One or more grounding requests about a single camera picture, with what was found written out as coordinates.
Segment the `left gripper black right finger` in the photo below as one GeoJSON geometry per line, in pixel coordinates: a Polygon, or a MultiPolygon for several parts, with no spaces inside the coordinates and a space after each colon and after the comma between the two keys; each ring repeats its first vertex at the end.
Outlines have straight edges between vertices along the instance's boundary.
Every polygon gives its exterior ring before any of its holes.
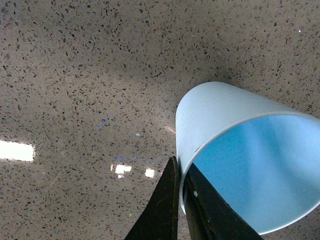
{"type": "Polygon", "coordinates": [[[261,240],[192,164],[183,184],[183,203],[193,240],[261,240]]]}

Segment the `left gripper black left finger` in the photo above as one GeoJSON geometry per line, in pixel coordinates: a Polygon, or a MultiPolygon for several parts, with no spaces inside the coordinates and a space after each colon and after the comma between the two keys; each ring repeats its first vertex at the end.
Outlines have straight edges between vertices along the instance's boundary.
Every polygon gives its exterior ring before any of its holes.
{"type": "Polygon", "coordinates": [[[147,203],[126,240],[176,240],[178,238],[180,170],[171,156],[147,203]]]}

